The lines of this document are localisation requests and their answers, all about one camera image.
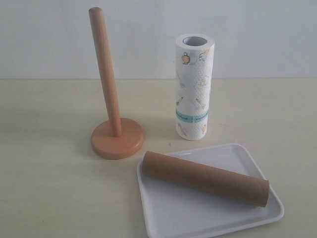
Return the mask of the brown cardboard tube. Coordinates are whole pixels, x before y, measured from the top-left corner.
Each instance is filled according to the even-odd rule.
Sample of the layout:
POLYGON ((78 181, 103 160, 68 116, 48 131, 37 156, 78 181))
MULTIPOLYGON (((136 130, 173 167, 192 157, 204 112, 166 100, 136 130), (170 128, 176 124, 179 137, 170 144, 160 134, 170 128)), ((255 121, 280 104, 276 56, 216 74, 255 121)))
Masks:
POLYGON ((147 151, 144 175, 199 191, 266 207, 269 181, 200 163, 147 151))

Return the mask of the printed white paper towel roll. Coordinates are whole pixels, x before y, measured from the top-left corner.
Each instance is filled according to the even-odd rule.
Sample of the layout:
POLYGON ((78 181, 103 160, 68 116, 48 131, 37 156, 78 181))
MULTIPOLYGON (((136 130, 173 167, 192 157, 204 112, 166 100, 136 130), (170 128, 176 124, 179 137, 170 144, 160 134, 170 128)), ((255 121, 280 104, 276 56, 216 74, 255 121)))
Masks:
POLYGON ((176 131, 186 140, 199 140, 208 127, 214 40, 204 34, 176 39, 176 131))

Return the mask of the wooden paper towel holder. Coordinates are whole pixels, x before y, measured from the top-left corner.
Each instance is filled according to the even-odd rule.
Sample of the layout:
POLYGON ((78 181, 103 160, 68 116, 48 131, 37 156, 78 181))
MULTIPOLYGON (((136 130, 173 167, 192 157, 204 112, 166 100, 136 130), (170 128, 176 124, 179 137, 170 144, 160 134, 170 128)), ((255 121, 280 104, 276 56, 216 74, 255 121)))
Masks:
POLYGON ((103 10, 89 9, 89 18, 108 115, 108 120, 98 125, 91 135, 92 149, 105 159, 127 158, 142 147, 144 131, 136 121, 120 117, 103 10))

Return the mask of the white rectangular plastic tray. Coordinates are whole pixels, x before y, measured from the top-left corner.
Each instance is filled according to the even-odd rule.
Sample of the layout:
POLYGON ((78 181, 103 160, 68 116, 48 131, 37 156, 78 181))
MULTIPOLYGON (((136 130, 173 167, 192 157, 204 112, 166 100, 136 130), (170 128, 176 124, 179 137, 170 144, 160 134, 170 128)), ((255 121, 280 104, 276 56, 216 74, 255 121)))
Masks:
MULTIPOLYGON (((227 143, 177 152, 170 156, 264 179, 249 151, 227 143)), ((137 165, 137 178, 147 235, 150 238, 211 238, 274 223, 284 206, 273 188, 266 207, 193 190, 150 178, 137 165)))

